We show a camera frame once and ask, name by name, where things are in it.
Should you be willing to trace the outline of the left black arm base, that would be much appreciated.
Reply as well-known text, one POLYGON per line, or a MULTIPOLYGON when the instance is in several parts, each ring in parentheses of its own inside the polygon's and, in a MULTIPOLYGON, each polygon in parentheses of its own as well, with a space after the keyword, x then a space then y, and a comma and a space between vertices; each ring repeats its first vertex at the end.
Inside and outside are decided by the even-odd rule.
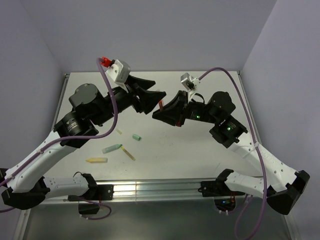
POLYGON ((80 217, 96 221, 109 217, 112 209, 104 201, 111 201, 114 195, 113 184, 98 184, 97 188, 81 196, 69 195, 68 202, 78 202, 80 217))

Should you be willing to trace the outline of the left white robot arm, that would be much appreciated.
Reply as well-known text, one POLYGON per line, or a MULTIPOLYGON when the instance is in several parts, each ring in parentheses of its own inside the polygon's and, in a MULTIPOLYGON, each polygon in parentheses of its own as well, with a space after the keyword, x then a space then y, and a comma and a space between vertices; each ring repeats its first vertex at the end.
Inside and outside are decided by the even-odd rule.
POLYGON ((43 143, 12 168, 1 168, 0 185, 5 188, 3 203, 19 210, 31 209, 46 199, 70 196, 92 200, 98 193, 98 185, 89 173, 71 178, 45 177, 55 164, 80 149, 90 139, 96 139, 98 130, 113 119, 109 135, 116 127, 118 114, 128 107, 137 113, 150 113, 162 100, 164 91, 151 91, 156 83, 129 75, 125 87, 107 86, 103 96, 92 83, 80 85, 69 97, 72 110, 58 121, 43 143))

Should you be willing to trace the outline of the orange thin pen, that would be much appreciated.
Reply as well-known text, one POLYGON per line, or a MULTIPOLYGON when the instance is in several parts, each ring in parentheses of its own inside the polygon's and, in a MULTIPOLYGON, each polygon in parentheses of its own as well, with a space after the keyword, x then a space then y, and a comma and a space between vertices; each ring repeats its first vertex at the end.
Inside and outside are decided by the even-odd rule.
POLYGON ((158 105, 159 105, 159 109, 160 109, 160 111, 162 111, 162 110, 164 109, 164 103, 163 103, 163 100, 160 100, 160 101, 158 102, 158 105))

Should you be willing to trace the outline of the yellow thin pen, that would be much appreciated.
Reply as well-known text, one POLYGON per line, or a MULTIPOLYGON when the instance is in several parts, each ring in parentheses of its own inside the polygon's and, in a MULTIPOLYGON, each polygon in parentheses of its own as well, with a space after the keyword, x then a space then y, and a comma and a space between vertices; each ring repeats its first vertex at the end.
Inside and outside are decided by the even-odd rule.
POLYGON ((120 148, 130 159, 132 159, 133 161, 136 160, 135 157, 132 154, 130 154, 123 146, 121 146, 120 148))

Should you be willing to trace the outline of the green highlighter pen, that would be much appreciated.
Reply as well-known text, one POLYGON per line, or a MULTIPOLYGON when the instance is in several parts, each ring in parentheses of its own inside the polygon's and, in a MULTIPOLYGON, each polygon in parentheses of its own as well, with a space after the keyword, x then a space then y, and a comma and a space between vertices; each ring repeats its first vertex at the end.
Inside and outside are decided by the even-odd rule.
POLYGON ((121 147, 122 147, 122 144, 114 144, 114 145, 103 148, 101 151, 103 154, 107 154, 115 150, 118 150, 121 147))

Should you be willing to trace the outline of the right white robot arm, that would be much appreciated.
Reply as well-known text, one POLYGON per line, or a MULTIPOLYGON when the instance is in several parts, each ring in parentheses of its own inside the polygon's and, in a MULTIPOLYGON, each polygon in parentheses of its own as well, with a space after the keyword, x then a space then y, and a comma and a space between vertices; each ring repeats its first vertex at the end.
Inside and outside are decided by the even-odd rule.
POLYGON ((219 144, 238 154, 256 170, 265 169, 266 179, 225 169, 215 180, 201 182, 198 191, 203 197, 249 194, 262 198, 266 194, 266 202, 273 210, 288 215, 304 192, 310 175, 287 166, 261 144, 254 143, 246 127, 231 115, 235 108, 228 92, 217 91, 204 103, 188 101, 188 93, 180 90, 152 117, 176 127, 181 127, 185 120, 213 124, 209 133, 219 144))

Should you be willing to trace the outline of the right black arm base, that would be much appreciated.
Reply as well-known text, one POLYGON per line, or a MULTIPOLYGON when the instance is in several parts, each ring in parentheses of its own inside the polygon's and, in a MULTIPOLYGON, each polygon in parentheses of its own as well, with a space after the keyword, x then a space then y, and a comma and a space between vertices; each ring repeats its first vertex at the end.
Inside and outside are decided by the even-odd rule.
POLYGON ((215 206, 221 211, 232 211, 236 208, 236 197, 245 196, 241 191, 232 191, 224 183, 216 180, 201 181, 197 190, 204 198, 219 198, 214 201, 215 206))

